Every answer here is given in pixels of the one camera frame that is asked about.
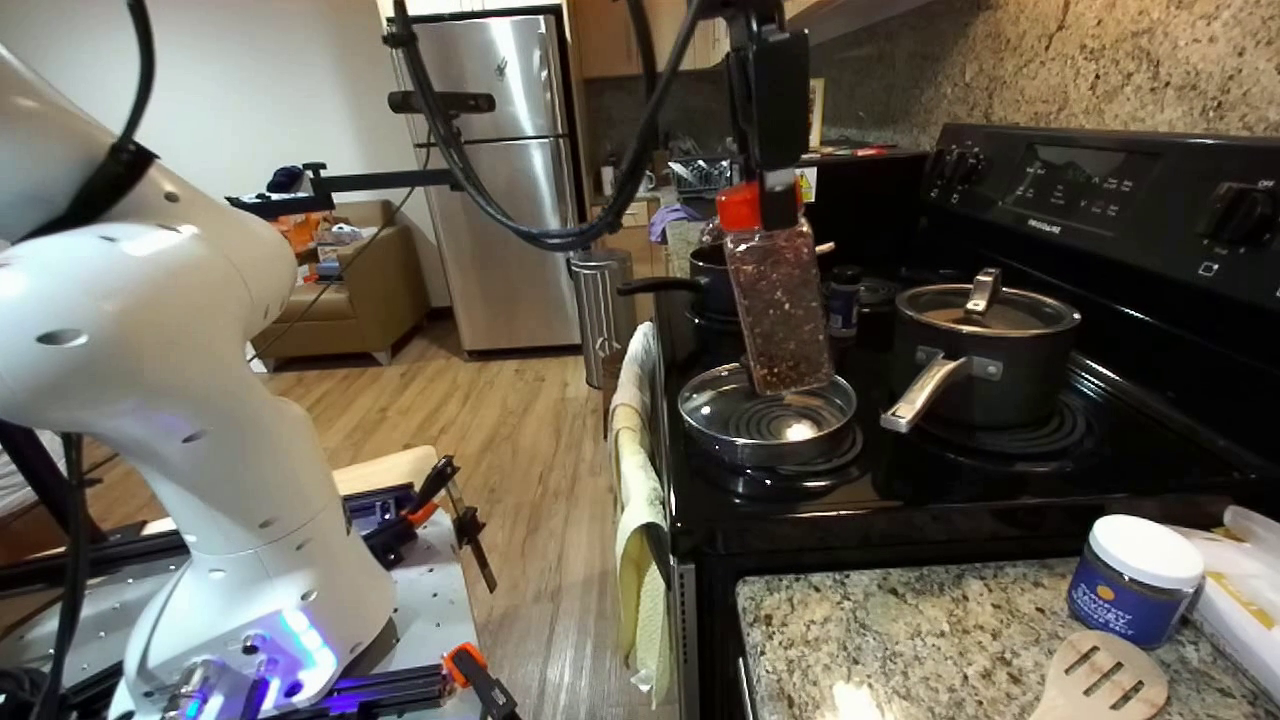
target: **pot handle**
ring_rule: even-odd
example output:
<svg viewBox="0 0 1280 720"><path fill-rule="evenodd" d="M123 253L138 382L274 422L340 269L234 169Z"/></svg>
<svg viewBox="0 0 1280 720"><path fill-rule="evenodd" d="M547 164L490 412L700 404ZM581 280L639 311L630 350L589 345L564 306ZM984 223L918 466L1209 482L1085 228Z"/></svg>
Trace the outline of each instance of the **pot handle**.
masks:
<svg viewBox="0 0 1280 720"><path fill-rule="evenodd" d="M618 294L639 294L639 291L700 291L708 280L695 275L639 275L631 285L620 285Z"/></svg>
<svg viewBox="0 0 1280 720"><path fill-rule="evenodd" d="M925 365L913 388L887 412L881 412L881 429L908 435L934 397L961 380L961 372L970 372L970 354L935 354L934 365Z"/></svg>

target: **kitchen towel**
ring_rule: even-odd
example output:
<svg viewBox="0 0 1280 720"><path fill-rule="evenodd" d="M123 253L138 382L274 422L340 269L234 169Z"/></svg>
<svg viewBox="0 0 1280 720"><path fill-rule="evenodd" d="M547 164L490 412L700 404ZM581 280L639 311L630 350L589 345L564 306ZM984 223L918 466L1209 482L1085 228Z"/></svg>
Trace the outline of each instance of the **kitchen towel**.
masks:
<svg viewBox="0 0 1280 720"><path fill-rule="evenodd" d="M662 391L662 339L639 324L630 339L620 380L613 391L613 496L618 496L618 621L620 651L631 680L665 703L674 692L674 627L670 627L670 503L652 466L657 446L657 397Z"/></svg>

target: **white container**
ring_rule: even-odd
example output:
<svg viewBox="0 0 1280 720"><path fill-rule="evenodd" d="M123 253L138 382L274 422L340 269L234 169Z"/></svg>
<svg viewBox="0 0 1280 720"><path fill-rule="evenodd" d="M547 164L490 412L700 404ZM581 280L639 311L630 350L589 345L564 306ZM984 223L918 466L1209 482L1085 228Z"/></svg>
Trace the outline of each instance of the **white container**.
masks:
<svg viewBox="0 0 1280 720"><path fill-rule="evenodd" d="M1080 624L1162 646L1203 582L1203 556L1144 517L1100 517L1068 582Z"/></svg>

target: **granite backsplash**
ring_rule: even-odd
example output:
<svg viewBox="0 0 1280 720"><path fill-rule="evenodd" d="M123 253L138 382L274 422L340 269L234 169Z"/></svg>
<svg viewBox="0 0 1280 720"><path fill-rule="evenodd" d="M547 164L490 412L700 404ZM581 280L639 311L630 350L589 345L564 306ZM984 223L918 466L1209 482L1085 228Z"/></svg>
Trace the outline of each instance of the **granite backsplash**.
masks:
<svg viewBox="0 0 1280 720"><path fill-rule="evenodd" d="M822 42L828 136L947 120L1280 136L1275 0L934 0Z"/></svg>

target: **granite countertop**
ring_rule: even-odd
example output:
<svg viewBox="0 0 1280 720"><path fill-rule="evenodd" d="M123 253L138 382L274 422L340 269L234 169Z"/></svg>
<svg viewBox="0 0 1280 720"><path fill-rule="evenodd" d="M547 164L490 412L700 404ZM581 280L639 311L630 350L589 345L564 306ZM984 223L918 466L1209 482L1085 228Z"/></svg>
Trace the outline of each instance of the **granite countertop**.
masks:
<svg viewBox="0 0 1280 720"><path fill-rule="evenodd" d="M1057 645L1080 627L1078 558L748 574L735 582L758 717L1031 717ZM1280 717L1200 627L1162 651L1170 720Z"/></svg>

